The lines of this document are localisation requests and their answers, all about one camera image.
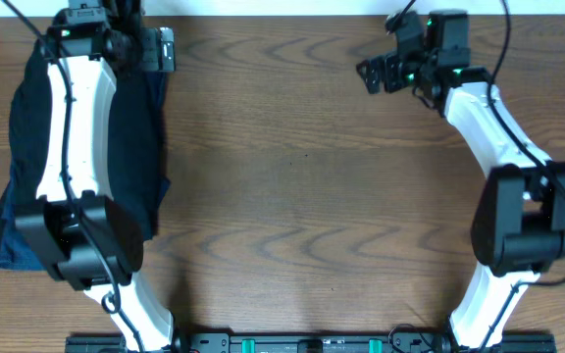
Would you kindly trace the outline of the black shorts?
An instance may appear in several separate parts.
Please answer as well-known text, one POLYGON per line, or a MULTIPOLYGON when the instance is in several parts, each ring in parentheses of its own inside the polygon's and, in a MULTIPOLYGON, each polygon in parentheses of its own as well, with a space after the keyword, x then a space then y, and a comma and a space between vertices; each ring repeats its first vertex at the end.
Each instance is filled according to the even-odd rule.
MULTIPOLYGON (((138 222, 146 240, 156 233, 165 189, 161 176, 165 87, 164 74, 134 72, 117 80, 110 109, 110 187, 115 201, 138 222)), ((11 189, 4 208, 9 225, 15 221, 14 208, 35 199, 46 164, 51 111, 47 62, 36 43, 11 103, 11 189)))

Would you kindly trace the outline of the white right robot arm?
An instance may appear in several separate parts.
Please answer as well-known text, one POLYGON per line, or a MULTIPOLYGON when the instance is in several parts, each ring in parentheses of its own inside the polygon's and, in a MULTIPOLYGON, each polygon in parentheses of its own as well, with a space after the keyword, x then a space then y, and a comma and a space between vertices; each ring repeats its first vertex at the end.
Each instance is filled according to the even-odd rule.
POLYGON ((463 137, 486 184, 471 225, 477 265, 443 332, 393 329, 395 352, 552 352, 549 333, 504 331, 524 293, 565 257, 565 162, 522 131, 504 106, 496 71, 471 63, 463 10, 421 19, 403 9, 385 21, 393 51, 356 67, 372 94, 410 89, 463 137))

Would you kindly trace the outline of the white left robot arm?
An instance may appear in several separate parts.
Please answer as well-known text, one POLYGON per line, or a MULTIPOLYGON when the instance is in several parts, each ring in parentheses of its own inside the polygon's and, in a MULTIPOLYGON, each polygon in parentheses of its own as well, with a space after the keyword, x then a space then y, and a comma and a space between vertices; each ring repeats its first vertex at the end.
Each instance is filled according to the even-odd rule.
POLYGON ((174 34, 146 27, 137 1, 73 1, 39 36, 51 88, 46 164, 16 227, 47 274, 97 302, 114 338, 68 339, 70 352, 181 352, 175 319, 142 273, 143 236, 113 197, 108 148, 120 76, 175 69, 174 34))

